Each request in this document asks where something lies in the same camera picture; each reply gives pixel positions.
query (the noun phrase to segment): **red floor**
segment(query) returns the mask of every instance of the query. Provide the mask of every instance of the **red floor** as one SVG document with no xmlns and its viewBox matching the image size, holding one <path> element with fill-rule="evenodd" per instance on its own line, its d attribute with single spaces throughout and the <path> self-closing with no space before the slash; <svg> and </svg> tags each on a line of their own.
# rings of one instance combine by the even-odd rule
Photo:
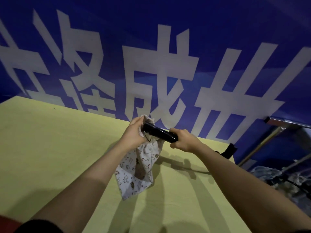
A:
<svg viewBox="0 0 311 233">
<path fill-rule="evenodd" d="M 1 233 L 13 233 L 20 225 L 21 225 L 20 222 L 17 222 L 4 216 L 0 216 Z"/>
</svg>

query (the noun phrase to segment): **person's right arm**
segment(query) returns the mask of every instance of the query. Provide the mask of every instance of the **person's right arm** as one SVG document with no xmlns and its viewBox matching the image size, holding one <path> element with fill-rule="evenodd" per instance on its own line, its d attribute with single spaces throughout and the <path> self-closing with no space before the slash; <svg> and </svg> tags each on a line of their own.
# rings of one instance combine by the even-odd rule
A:
<svg viewBox="0 0 311 233">
<path fill-rule="evenodd" d="M 311 219 L 294 203 L 249 172 L 219 155 L 187 130 L 170 129 L 171 148 L 195 154 L 253 233 L 311 230 Z"/>
</svg>

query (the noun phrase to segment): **white patterned fabric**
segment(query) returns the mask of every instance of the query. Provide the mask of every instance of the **white patterned fabric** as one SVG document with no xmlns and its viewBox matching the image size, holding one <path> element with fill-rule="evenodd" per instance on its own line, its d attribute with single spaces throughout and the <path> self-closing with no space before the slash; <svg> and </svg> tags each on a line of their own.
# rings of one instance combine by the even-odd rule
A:
<svg viewBox="0 0 311 233">
<path fill-rule="evenodd" d="M 154 120 L 143 115 L 144 121 L 154 124 Z M 164 140 L 143 134 L 141 128 L 138 129 L 141 136 L 145 136 L 148 141 L 131 150 L 122 159 L 115 171 L 119 190 L 123 200 L 130 196 L 142 192 L 153 184 L 152 166 L 157 161 L 162 150 Z"/>
</svg>

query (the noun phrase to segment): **blue wall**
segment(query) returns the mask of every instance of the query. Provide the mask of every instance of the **blue wall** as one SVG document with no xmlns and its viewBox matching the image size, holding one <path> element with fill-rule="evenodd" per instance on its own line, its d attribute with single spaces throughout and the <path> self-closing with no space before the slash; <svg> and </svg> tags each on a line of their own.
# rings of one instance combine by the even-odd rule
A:
<svg viewBox="0 0 311 233">
<path fill-rule="evenodd" d="M 114 97 L 100 90 L 99 95 L 115 103 L 115 109 L 104 111 L 122 120 L 129 120 L 125 114 L 128 88 L 122 46 L 156 51 L 158 25 L 167 25 L 171 26 L 169 53 L 176 54 L 176 36 L 189 29 L 189 56 L 198 58 L 198 62 L 193 79 L 181 79 L 183 91 L 169 111 L 172 114 L 181 99 L 186 108 L 175 127 L 191 131 L 201 110 L 195 106 L 200 89 L 212 86 L 226 49 L 241 50 L 221 89 L 233 92 L 261 43 L 278 45 L 245 93 L 263 97 L 298 52 L 303 47 L 311 47 L 310 4 L 311 0 L 0 0 L 0 19 L 19 49 L 40 54 L 49 75 L 35 72 L 35 77 L 45 93 L 61 98 L 66 107 L 74 109 L 78 108 L 77 103 L 66 94 L 60 79 L 71 82 L 71 77 L 81 74 L 82 70 L 75 64 L 73 71 L 64 57 L 60 64 L 57 62 L 34 27 L 34 10 L 62 53 L 63 41 L 56 10 L 69 16 L 71 28 L 98 32 L 104 54 L 98 75 L 115 84 Z M 11 47 L 1 34 L 0 45 Z M 89 65 L 92 54 L 78 54 Z M 15 68 L 25 89 L 23 92 L 9 76 L 4 65 L 4 62 L 0 64 L 1 95 L 30 98 L 27 91 L 40 91 L 25 69 Z M 159 105 L 157 75 L 135 71 L 134 79 L 135 83 L 152 86 L 152 112 Z M 168 75 L 167 93 L 177 80 L 178 77 Z M 93 95 L 92 89 L 98 90 L 98 87 L 92 85 L 78 90 L 74 85 L 74 89 L 84 111 L 97 110 L 93 105 L 84 103 L 81 93 Z M 310 89 L 311 67 L 308 63 L 275 98 L 284 104 L 273 114 L 267 112 L 264 115 L 311 123 Z M 143 106 L 144 100 L 135 98 L 133 116 L 138 114 L 135 108 Z M 208 136 L 221 112 L 223 111 L 211 110 L 199 132 L 200 137 Z M 246 116 L 235 114 L 234 110 L 229 112 L 231 115 L 227 122 L 213 136 L 215 140 L 231 142 L 230 136 Z M 161 120 L 156 125 L 165 127 Z M 261 119 L 255 119 L 235 143 L 239 148 L 235 154 L 236 162 L 269 129 L 270 126 Z"/>
</svg>

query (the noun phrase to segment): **person's left hand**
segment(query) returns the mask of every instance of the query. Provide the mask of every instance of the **person's left hand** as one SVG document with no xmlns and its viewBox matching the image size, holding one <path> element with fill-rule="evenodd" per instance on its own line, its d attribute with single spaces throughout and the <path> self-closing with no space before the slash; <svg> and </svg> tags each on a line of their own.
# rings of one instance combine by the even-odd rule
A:
<svg viewBox="0 0 311 233">
<path fill-rule="evenodd" d="M 142 125 L 143 120 L 143 116 L 134 118 L 124 131 L 119 143 L 127 151 L 133 150 L 147 141 L 145 137 L 140 136 L 138 133 L 138 128 Z"/>
</svg>

